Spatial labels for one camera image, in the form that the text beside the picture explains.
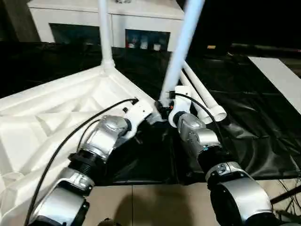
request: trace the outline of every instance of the robotic arm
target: robotic arm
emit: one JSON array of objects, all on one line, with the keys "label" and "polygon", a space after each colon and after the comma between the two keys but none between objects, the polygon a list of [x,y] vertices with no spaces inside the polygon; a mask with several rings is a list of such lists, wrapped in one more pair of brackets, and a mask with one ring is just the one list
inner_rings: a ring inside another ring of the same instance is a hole
[{"label": "robotic arm", "polygon": [[81,226],[89,209],[85,197],[104,176],[112,150],[132,138],[151,112],[147,102],[139,101],[124,117],[103,116],[80,150],[69,156],[69,166],[35,207],[30,225]]},{"label": "robotic arm", "polygon": [[[189,94],[187,87],[175,87]],[[225,151],[216,134],[190,113],[191,101],[174,100],[169,122],[177,127],[184,149],[194,156],[206,175],[216,219],[221,226],[280,225],[264,189]]]},{"label": "robotic arm", "polygon": [[[189,95],[188,87],[177,93]],[[191,101],[174,99],[169,123],[177,128],[184,149],[194,156],[205,173],[210,198],[221,226],[278,226],[269,197],[231,154],[216,134],[190,113]],[[62,170],[48,193],[37,204],[31,226],[81,226],[89,209],[86,201],[95,182],[105,174],[112,150],[132,138],[138,125],[152,112],[144,101],[135,104],[124,117],[106,115],[90,133],[71,163]]]}]

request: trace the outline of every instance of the black plastic sheet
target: black plastic sheet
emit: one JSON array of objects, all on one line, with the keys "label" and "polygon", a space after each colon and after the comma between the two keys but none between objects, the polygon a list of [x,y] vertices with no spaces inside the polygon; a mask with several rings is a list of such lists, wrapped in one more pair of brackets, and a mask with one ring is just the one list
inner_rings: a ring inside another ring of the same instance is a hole
[{"label": "black plastic sheet", "polygon": [[[0,43],[0,96],[100,64],[99,46]],[[113,48],[116,68],[152,98],[159,97],[169,53]],[[189,65],[228,117],[220,122],[227,149],[255,179],[293,178],[301,167],[301,116],[245,56],[188,57]],[[135,138],[114,150],[111,184],[189,184],[204,181],[192,168],[176,130],[143,123]]]}]

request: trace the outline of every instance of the tiled floor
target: tiled floor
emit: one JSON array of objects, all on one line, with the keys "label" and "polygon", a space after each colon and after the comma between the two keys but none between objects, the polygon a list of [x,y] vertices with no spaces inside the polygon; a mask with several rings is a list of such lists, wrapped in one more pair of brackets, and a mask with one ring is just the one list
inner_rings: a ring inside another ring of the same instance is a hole
[{"label": "tiled floor", "polygon": [[[284,180],[288,189],[296,180]],[[270,198],[285,192],[277,180],[260,181]],[[189,186],[147,185],[96,187],[88,197],[90,209],[83,226],[97,226],[112,218],[122,226],[218,226],[205,183]],[[274,205],[283,210],[290,199]],[[23,216],[9,226],[22,225]]]}]

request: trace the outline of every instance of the white pole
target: white pole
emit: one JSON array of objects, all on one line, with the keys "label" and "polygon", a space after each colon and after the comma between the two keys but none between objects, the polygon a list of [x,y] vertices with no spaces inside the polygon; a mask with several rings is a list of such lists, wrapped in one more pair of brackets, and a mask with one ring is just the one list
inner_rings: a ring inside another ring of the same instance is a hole
[{"label": "white pole", "polygon": [[209,91],[206,89],[206,87],[203,85],[203,83],[200,81],[200,79],[198,79],[196,74],[193,72],[193,70],[189,67],[189,65],[185,61],[184,61],[183,69],[187,73],[191,83],[194,85],[194,87],[198,91],[199,95],[203,99],[206,106],[212,112],[215,120],[221,121],[224,118],[226,118],[227,113],[226,113],[225,109],[222,106],[218,105],[216,100],[209,93]]},{"label": "white pole", "polygon": [[98,17],[99,17],[99,31],[100,31],[100,41],[102,46],[102,65],[104,69],[110,69],[115,67],[112,49],[110,44],[110,31],[109,31],[109,21],[107,13],[107,0],[98,0]]},{"label": "white pole", "polygon": [[178,84],[181,69],[196,29],[199,15],[203,8],[205,0],[188,0],[185,5],[184,21],[181,28],[180,36],[176,45],[176,49],[171,56],[165,79],[160,94],[160,102],[164,107],[169,104],[169,91],[173,91]]},{"label": "white pole", "polygon": [[[202,98],[198,95],[197,91],[193,88],[192,84],[189,82],[189,80],[186,78],[186,75],[183,72],[181,72],[180,81],[184,86],[189,86],[190,87],[191,97],[196,99],[200,104],[202,104],[210,112],[210,109],[207,108],[207,106],[203,102]],[[201,121],[203,121],[205,124],[209,124],[209,123],[212,122],[212,119],[209,117],[209,115],[200,106],[198,106],[194,102],[192,102],[192,104],[195,107],[195,109],[197,110],[198,118],[201,119]]]}]

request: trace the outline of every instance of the wire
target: wire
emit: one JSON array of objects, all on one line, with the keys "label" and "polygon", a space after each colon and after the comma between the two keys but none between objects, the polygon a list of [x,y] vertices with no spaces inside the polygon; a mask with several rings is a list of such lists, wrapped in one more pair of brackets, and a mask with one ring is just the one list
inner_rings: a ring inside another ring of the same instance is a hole
[{"label": "wire", "polygon": [[80,137],[80,139],[79,139],[79,144],[77,145],[77,148],[76,148],[76,151],[77,151],[77,152],[79,151],[81,141],[83,140],[84,135],[85,135],[85,133],[87,132],[87,130],[88,130],[93,124],[95,124],[96,122],[99,122],[99,121],[100,121],[100,119],[97,119],[97,120],[91,122],[90,125],[88,125],[87,128],[84,130],[83,134],[81,135],[81,137]]},{"label": "wire", "polygon": [[59,151],[60,151],[61,148],[63,147],[63,145],[64,145],[64,144],[65,144],[65,143],[66,143],[66,142],[67,142],[67,141],[68,141],[68,140],[69,140],[69,139],[70,139],[77,131],[79,131],[82,127],[84,127],[87,123],[89,123],[90,121],[92,121],[93,119],[95,119],[96,117],[98,117],[99,115],[101,115],[101,114],[107,112],[108,110],[110,110],[110,109],[112,109],[112,108],[114,108],[114,107],[116,107],[116,106],[118,106],[118,105],[120,105],[120,104],[122,104],[122,103],[124,103],[124,102],[127,102],[127,101],[132,101],[132,104],[135,104],[135,103],[138,101],[138,99],[125,99],[125,100],[119,101],[118,103],[116,103],[116,104],[114,104],[114,105],[112,105],[112,106],[110,106],[110,107],[108,107],[108,108],[102,110],[101,112],[99,112],[99,113],[93,115],[92,117],[90,117],[89,119],[87,119],[86,121],[84,121],[82,124],[80,124],[74,131],[72,131],[72,132],[71,132],[71,133],[70,133],[70,134],[62,141],[62,143],[58,146],[58,148],[55,150],[55,152],[54,152],[53,155],[51,156],[51,158],[50,158],[50,160],[49,160],[47,166],[45,167],[44,172],[43,172],[43,174],[42,174],[42,176],[41,176],[41,178],[40,178],[40,180],[39,180],[39,182],[38,182],[38,185],[37,185],[36,190],[34,191],[34,194],[33,194],[33,197],[32,197],[32,201],[31,201],[30,206],[29,206],[28,211],[27,211],[26,219],[25,219],[25,221],[24,221],[24,226],[27,226],[27,225],[29,224],[29,219],[30,219],[30,216],[31,216],[31,214],[32,214],[32,211],[33,211],[33,208],[34,208],[34,205],[35,205],[35,201],[36,201],[36,199],[37,199],[37,197],[38,197],[38,193],[39,193],[39,190],[40,190],[40,188],[41,188],[41,186],[42,186],[42,183],[43,183],[43,181],[44,181],[44,179],[45,179],[45,176],[46,176],[46,174],[47,174],[47,172],[48,172],[48,170],[49,170],[49,168],[50,168],[52,162],[54,161],[55,157],[57,156],[57,154],[59,153]]},{"label": "wire", "polygon": [[[298,180],[299,180],[299,179],[300,179],[300,178],[298,177],[297,180],[296,180],[295,188],[297,187],[297,184],[298,184]],[[298,198],[297,198],[296,193],[295,193],[295,199],[296,199],[297,206],[299,207],[299,211],[301,212],[301,206],[300,206],[300,204],[299,204],[299,201],[298,201]]]},{"label": "wire", "polygon": [[200,106],[209,115],[209,117],[211,118],[211,120],[214,123],[214,125],[215,125],[215,127],[216,127],[216,129],[218,131],[218,134],[219,134],[219,136],[221,138],[221,143],[222,143],[223,147],[225,149],[227,149],[226,146],[225,146],[224,137],[222,135],[222,132],[221,132],[219,124],[217,124],[217,122],[216,122],[215,118],[212,116],[212,114],[200,102],[198,102],[196,99],[194,99],[194,98],[192,98],[192,97],[190,97],[188,95],[182,94],[182,93],[171,93],[171,94],[173,94],[175,96],[185,97],[185,98],[193,101],[194,103],[196,103],[198,106]]},{"label": "wire", "polygon": [[[288,188],[286,187],[285,183],[282,182],[281,180],[278,180],[278,182],[282,185],[282,187],[286,190],[286,192],[288,192]],[[291,197],[291,202],[290,204],[293,204],[293,213],[296,214],[296,209],[295,209],[295,204],[294,204],[294,201],[293,201],[293,197]]]}]

